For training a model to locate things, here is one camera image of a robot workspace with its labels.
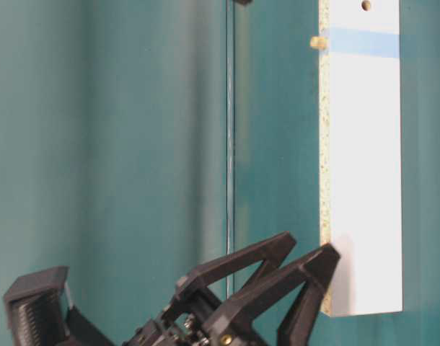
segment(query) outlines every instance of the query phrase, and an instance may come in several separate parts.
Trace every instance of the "gripper mechanism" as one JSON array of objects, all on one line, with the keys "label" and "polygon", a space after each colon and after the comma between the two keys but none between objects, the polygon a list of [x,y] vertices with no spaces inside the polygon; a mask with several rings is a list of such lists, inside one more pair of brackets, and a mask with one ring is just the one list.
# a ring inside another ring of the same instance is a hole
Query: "gripper mechanism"
[{"label": "gripper mechanism", "polygon": [[[295,244],[291,234],[282,233],[195,267],[178,280],[170,304],[123,346],[266,346],[252,328],[254,319],[300,285],[278,328],[277,346],[306,346],[340,256],[326,244],[282,267]],[[208,288],[257,262],[258,269],[227,300],[220,301]],[[75,307],[67,274],[67,267],[54,267],[25,275],[5,293],[15,346],[114,346]],[[184,314],[179,327],[176,321]]]},{"label": "gripper mechanism", "polygon": [[[295,243],[291,234],[282,233],[195,267],[178,280],[161,314],[123,346],[266,346],[252,322],[300,285],[278,328],[277,346],[306,346],[340,256],[326,244],[280,267]],[[224,302],[208,288],[259,261],[244,286]],[[188,315],[185,331],[176,324],[183,314]]]}]

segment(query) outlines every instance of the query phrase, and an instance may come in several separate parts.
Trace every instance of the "white panel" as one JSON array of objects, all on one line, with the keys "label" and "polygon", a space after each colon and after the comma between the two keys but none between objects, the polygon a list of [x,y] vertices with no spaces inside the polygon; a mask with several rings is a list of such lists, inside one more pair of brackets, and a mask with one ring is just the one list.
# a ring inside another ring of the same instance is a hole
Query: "white panel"
[{"label": "white panel", "polygon": [[399,2],[371,4],[330,2],[332,316],[402,310]]}]

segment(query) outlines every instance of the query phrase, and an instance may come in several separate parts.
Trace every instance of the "drilled hole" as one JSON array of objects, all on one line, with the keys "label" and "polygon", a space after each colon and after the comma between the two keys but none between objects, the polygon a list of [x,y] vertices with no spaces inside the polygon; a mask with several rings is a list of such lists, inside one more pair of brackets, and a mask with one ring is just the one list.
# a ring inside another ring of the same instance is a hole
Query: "drilled hole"
[{"label": "drilled hole", "polygon": [[364,0],[363,2],[361,2],[361,7],[363,8],[364,11],[370,11],[372,5],[369,0]]}]

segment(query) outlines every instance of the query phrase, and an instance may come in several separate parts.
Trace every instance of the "teal wall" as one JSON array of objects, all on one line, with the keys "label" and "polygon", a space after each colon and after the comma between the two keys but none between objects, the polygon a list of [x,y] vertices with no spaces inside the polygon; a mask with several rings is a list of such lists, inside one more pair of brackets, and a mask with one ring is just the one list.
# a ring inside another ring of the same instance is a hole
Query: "teal wall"
[{"label": "teal wall", "polygon": [[0,345],[18,275],[120,345],[224,253],[225,66],[221,1],[0,1]]},{"label": "teal wall", "polygon": [[12,343],[2,295],[18,275],[81,268],[83,48],[82,1],[0,0],[0,345]]},{"label": "teal wall", "polygon": [[[317,1],[254,0],[236,19],[236,247],[291,231],[296,258],[319,243]],[[401,1],[401,31],[405,310],[321,314],[311,345],[440,345],[440,1]],[[255,324],[271,344],[288,304]]]},{"label": "teal wall", "polygon": [[225,18],[221,1],[89,2],[79,306],[116,342],[226,249]]}]

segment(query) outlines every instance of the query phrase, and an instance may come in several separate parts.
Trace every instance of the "blue tape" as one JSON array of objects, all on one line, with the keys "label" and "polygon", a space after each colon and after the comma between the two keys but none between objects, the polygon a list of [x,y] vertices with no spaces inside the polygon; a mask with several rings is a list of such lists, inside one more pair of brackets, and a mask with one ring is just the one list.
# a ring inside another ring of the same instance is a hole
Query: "blue tape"
[{"label": "blue tape", "polygon": [[330,38],[330,52],[383,58],[400,57],[400,36],[398,34],[334,27],[330,29],[328,36]]}]

